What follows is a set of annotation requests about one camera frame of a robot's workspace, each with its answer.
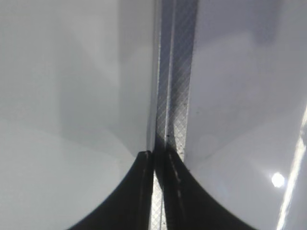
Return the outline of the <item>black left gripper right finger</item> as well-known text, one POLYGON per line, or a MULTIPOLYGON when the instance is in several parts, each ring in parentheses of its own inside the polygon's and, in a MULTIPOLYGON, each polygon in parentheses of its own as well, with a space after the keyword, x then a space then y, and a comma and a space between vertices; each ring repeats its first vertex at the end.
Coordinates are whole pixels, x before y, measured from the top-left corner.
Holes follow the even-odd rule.
POLYGON ((164 152, 163 196, 169 230, 252 230, 211 197, 173 149, 164 152))

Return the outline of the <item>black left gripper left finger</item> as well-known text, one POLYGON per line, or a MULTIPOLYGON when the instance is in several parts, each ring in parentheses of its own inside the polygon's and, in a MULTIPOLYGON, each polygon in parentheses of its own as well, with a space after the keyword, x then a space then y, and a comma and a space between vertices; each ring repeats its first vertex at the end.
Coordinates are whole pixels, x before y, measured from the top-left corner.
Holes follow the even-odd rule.
POLYGON ((154 155, 138 153, 117 188, 71 230, 148 230, 154 180, 154 155))

